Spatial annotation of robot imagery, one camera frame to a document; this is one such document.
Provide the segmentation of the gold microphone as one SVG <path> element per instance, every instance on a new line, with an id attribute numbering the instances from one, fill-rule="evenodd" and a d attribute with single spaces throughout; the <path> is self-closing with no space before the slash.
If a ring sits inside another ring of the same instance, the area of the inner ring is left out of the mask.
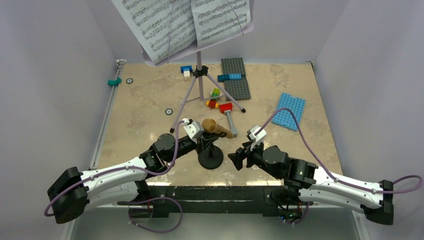
<path id="1" fill-rule="evenodd" d="M 217 134 L 220 138 L 233 139 L 235 136 L 230 130 L 219 125 L 214 119 L 206 118 L 202 121 L 201 126 L 210 134 Z"/>

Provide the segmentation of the black microphone stand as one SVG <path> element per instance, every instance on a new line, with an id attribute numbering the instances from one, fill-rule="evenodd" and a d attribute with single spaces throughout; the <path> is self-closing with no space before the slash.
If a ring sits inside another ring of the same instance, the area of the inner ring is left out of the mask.
<path id="1" fill-rule="evenodd" d="M 203 134 L 215 134 L 215 133 L 204 132 Z M 207 170 L 217 169 L 218 167 L 221 166 L 224 160 L 224 154 L 222 150 L 218 146 L 214 145 L 214 142 L 213 142 L 213 145 L 208 147 L 205 151 L 201 152 L 200 154 L 197 154 L 199 164 Z"/>

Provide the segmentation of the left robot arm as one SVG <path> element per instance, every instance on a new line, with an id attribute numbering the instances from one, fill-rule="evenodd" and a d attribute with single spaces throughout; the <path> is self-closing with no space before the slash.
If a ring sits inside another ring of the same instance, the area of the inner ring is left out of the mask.
<path id="1" fill-rule="evenodd" d="M 124 163 L 85 171 L 70 167 L 48 188 L 50 202 L 44 215 L 54 217 L 57 224 L 64 224 L 104 204 L 135 202 L 142 205 L 149 199 L 143 181 L 166 174 L 178 158 L 192 151 L 201 157 L 218 138 L 218 134 L 208 132 L 197 139 L 188 135 L 177 139 L 164 133 L 148 150 Z"/>

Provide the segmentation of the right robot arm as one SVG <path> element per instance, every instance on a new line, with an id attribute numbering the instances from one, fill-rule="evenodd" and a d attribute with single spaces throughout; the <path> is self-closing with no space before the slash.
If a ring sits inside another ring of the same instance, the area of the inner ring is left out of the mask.
<path id="1" fill-rule="evenodd" d="M 381 225 L 394 223 L 394 184 L 388 180 L 366 182 L 343 175 L 329 176 L 322 166 L 290 157 L 276 145 L 264 148 L 263 144 L 251 147 L 243 143 L 229 159 L 239 171 L 256 166 L 277 180 L 283 187 L 267 194 L 277 205 L 324 203 L 344 207 L 364 214 L 371 222 Z"/>

